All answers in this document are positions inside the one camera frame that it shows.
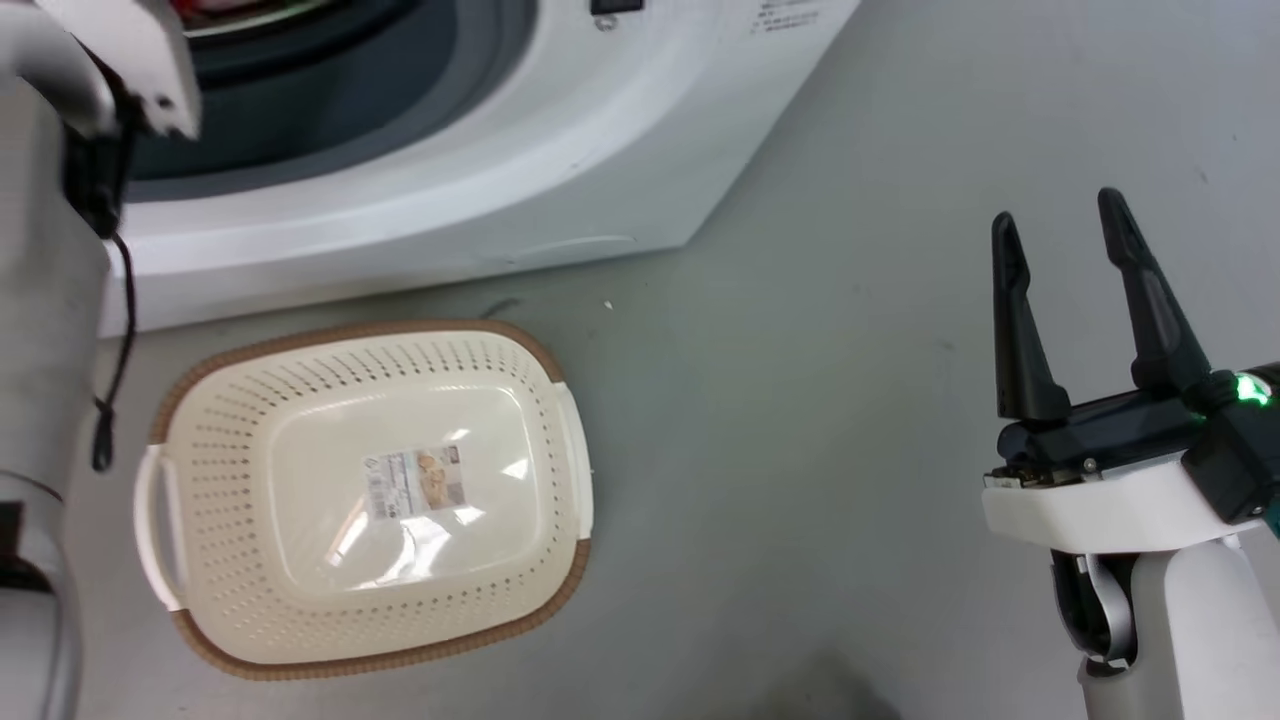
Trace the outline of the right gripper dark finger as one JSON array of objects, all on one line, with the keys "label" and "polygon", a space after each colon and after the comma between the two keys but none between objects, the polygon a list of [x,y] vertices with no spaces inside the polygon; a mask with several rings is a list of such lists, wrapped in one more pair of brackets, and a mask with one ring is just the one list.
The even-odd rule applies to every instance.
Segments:
[{"label": "right gripper dark finger", "polygon": [[991,254],[997,414],[1015,421],[1062,421],[1073,404],[1050,369],[1027,296],[1030,270],[1009,211],[993,219]]},{"label": "right gripper dark finger", "polygon": [[1112,187],[1097,193],[1110,263],[1121,273],[1135,359],[1130,374],[1138,389],[1181,393],[1212,369],[1204,350],[1124,195]]}]

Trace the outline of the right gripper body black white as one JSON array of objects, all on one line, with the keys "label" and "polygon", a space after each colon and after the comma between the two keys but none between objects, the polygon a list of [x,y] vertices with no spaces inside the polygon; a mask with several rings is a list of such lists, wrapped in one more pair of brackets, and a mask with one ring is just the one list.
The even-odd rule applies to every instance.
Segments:
[{"label": "right gripper body black white", "polygon": [[982,503],[1000,536],[1070,555],[1174,551],[1266,521],[1280,533],[1280,363],[1187,395],[1071,405],[1044,363],[1000,363],[1004,465]]}]

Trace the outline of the white front-load washing machine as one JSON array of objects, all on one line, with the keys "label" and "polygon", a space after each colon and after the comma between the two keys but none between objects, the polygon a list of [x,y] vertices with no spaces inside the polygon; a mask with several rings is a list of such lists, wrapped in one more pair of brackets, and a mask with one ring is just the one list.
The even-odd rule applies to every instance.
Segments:
[{"label": "white front-load washing machine", "polygon": [[861,0],[548,0],[443,131],[287,184],[125,214],[143,332],[685,246]]}]

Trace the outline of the cream perforated laundry basket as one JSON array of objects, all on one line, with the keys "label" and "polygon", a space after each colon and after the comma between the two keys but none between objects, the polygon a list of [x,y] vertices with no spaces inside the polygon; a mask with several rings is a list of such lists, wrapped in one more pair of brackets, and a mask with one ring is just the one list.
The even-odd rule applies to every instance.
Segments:
[{"label": "cream perforated laundry basket", "polygon": [[[447,445],[465,506],[371,518],[364,457]],[[369,323],[193,366],[140,462],[134,544],[214,667],[343,676],[547,623],[586,571],[593,500],[582,420],[545,346],[495,320]]]}]

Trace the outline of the printed paper label sticker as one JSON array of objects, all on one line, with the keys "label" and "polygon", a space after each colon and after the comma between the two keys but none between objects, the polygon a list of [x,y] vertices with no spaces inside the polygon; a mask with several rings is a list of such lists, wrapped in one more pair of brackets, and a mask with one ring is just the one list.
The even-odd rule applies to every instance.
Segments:
[{"label": "printed paper label sticker", "polygon": [[467,503],[456,445],[370,455],[361,469],[375,520],[417,518]]}]

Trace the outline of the red clothing item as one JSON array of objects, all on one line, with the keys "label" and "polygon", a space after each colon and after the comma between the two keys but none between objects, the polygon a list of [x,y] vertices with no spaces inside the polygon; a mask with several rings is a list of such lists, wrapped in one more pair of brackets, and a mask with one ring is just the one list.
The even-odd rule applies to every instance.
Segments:
[{"label": "red clothing item", "polygon": [[215,22],[251,12],[264,0],[169,0],[186,24]]}]

